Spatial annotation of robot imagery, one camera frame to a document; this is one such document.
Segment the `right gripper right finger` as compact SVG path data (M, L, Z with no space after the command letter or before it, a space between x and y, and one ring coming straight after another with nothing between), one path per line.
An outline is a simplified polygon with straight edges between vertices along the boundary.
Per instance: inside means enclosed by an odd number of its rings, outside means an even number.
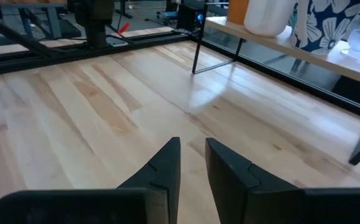
M214 138L205 159L221 224L360 224L360 187L297 187Z

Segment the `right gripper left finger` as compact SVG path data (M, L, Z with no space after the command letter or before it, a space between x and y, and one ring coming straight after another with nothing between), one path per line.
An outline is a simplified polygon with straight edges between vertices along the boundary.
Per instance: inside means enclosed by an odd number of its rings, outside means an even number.
M0 224L177 224L181 145L171 138L113 189L22 190L0 198Z

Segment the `white ribbed mug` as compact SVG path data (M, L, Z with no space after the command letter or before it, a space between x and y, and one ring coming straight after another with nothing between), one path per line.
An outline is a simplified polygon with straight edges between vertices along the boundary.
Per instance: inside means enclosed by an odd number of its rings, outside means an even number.
M258 36L275 37L285 30L294 5L295 0L249 0L244 27Z

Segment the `orange mug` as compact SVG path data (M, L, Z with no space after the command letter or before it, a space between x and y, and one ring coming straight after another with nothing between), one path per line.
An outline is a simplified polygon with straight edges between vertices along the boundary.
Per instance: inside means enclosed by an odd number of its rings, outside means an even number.
M243 25L249 0L229 0L227 21Z

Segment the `wooden shelf black metal legs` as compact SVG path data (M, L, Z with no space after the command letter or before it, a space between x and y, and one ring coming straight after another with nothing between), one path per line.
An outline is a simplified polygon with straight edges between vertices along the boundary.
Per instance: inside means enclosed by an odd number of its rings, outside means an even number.
M240 25L236 25L231 22L228 22L225 17L208 17L206 15L208 8L210 6L219 7L220 5L222 5L220 2L203 3L200 31L198 32L198 35L196 37L195 36L191 37L192 41L197 43L195 57L193 61L193 67L192 67L193 74L206 72L208 70L212 70L214 68L218 68L232 62L241 62L260 72L266 73L270 77L276 78L282 82L285 82L286 84L299 88L309 94L321 98L322 100L328 101L336 106L339 106L347 111L350 111L360 116L360 104L353 102L347 98L343 98L342 96L331 93L329 91L326 91L322 88L318 88L313 85L310 85L299 78L295 78L291 75L278 72L261 63L257 63L251 59L247 59L239 55L242 42L244 40L250 40L257 44L263 45L264 47L268 47L272 50L282 52L285 55L289 55L296 59L303 60L305 62L326 68L328 70L336 72L344 77L347 77L349 79L352 79L360 83L360 63L356 60L346 58L341 55L341 50L346 48L347 45L346 42L344 41L340 42L338 45L336 45L335 49L327 56L314 56L312 54L303 52L301 50L297 50L296 48L290 46L289 28L287 28L281 34L273 38L259 37L257 35L248 32L245 28L241 27ZM232 52L210 41L203 40L204 28L206 26L210 26L227 34L239 37L238 47L236 51ZM198 62L198 56L200 53L200 47L202 45L229 57L230 60L227 62L222 62L210 67L197 70L196 66ZM352 152L348 162L352 165L357 165L360 163L360 138L357 141L354 151Z

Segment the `black box blue light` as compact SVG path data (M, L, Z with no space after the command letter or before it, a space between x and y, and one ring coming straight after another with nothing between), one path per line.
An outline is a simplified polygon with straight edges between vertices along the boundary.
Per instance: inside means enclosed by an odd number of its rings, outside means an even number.
M196 31L201 28L205 18L204 10L201 8L180 4L177 11L177 29Z

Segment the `black metal table frame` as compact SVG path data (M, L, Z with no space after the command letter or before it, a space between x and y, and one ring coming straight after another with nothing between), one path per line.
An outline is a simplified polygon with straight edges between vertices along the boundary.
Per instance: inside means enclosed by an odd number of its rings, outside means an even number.
M238 52L234 53L230 50L226 50L210 41L203 40L201 37L195 37L192 35L179 34L173 31L164 32L160 34L146 34L130 37L131 42L128 45L123 46L108 46L102 48L91 48L87 43L63 45L59 47L47 47L44 44L36 40L31 40L18 34L16 31L6 27L0 23L0 34L11 39L15 43L26 48L25 51L11 52L6 54L0 54L0 75L4 73L18 72L22 70L29 70L33 68L46 67L50 65L56 65L66 62L74 62L78 60L84 60L88 58L100 57L104 55L112 55L131 50L139 50L149 47L155 47L165 44L172 44L191 40L197 44L196 53L192 72L197 74L206 72L214 68L226 65L225 62L219 63L214 66L206 67L201 70L196 69L196 63L199 57L200 48L202 46L213 50L221 55L230 58L229 63L240 62L248 67L251 67L259 72L278 79L292 87L305 91L313 96L316 96L324 101L339 106L349 112L352 112L360 116L360 104L356 103L348 98L344 98L335 93L331 93L322 88L313 86L299 78L295 78L291 75L279 72L266 65L258 63L254 60L247 59L241 56Z

